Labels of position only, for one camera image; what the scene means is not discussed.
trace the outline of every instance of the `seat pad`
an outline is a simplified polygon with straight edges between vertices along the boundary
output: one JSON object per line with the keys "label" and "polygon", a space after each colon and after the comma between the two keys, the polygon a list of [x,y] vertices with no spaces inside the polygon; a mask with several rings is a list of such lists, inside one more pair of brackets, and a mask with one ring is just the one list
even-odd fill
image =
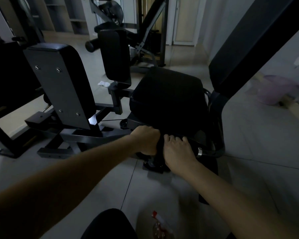
{"label": "seat pad", "polygon": [[183,136],[204,130],[208,109],[200,79],[151,67],[130,98],[131,112],[161,131]]}

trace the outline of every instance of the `black backrest pad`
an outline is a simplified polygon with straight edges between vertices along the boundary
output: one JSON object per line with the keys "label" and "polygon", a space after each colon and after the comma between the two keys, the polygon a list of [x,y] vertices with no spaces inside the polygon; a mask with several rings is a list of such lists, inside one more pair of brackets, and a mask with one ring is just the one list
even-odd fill
{"label": "black backrest pad", "polygon": [[98,33],[106,76],[124,82],[131,78],[130,53],[125,30],[102,30]]}
{"label": "black backrest pad", "polygon": [[156,13],[158,12],[160,6],[162,5],[162,3],[164,2],[165,0],[155,0],[153,2],[153,4],[151,5],[148,13],[146,14],[146,17],[144,18],[144,21],[143,23],[141,24],[140,26],[140,29],[138,30],[138,34],[139,34],[139,37],[141,39],[143,39],[144,35],[145,35],[145,32],[146,32],[146,29],[149,27],[149,25],[151,24],[153,18],[155,17]]}
{"label": "black backrest pad", "polygon": [[88,119],[96,107],[77,51],[67,44],[40,43],[24,54],[62,123],[90,129]]}
{"label": "black backrest pad", "polygon": [[232,97],[298,30],[299,0],[255,0],[209,65],[215,91]]}

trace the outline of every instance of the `forearm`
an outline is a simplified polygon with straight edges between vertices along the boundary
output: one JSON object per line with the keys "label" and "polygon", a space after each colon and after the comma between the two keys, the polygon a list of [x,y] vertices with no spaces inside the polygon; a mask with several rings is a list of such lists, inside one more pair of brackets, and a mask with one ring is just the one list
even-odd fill
{"label": "forearm", "polygon": [[232,185],[196,163],[183,175],[227,222],[239,238],[299,238],[281,218],[255,203]]}
{"label": "forearm", "polygon": [[28,177],[0,193],[0,237],[39,238],[70,213],[116,165],[137,151],[125,136]]}

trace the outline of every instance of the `hand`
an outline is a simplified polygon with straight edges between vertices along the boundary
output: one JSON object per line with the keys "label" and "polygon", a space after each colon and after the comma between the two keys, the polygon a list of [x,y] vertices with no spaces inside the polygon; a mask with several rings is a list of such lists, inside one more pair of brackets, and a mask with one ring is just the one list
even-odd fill
{"label": "hand", "polygon": [[186,137],[181,140],[179,137],[165,134],[163,155],[165,164],[179,176],[189,172],[190,168],[198,163]]}
{"label": "hand", "polygon": [[137,151],[145,155],[155,155],[157,153],[156,145],[161,133],[158,129],[151,126],[138,126],[131,132],[137,144]]}

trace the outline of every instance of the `floor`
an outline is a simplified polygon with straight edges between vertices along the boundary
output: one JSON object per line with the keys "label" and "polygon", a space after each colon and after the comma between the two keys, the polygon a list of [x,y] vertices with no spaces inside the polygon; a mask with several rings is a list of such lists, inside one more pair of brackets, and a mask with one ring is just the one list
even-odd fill
{"label": "floor", "polygon": [[[108,81],[100,51],[89,53],[84,40],[47,40],[68,43],[83,61],[95,101],[110,103]],[[212,91],[207,60],[198,48],[166,47],[166,68],[196,76]],[[132,89],[142,75],[132,74]],[[260,104],[243,87],[223,110],[226,156],[218,159],[219,175],[236,188],[261,202],[287,220],[299,224],[299,121],[284,108]],[[123,114],[109,114],[104,120],[123,119],[130,112],[128,99],[122,99]],[[10,135],[24,126],[24,119],[44,110],[42,97],[0,120]],[[104,121],[119,127],[119,121]],[[40,158],[36,151],[44,140],[18,159],[0,156],[0,191],[56,160]],[[129,158],[115,167],[84,201],[42,238],[80,238],[93,218],[109,208],[121,209],[139,238],[152,238],[156,210],[175,231],[176,238],[226,238],[230,229],[208,205],[198,202],[198,194],[172,173],[156,174],[142,169],[142,161]]]}

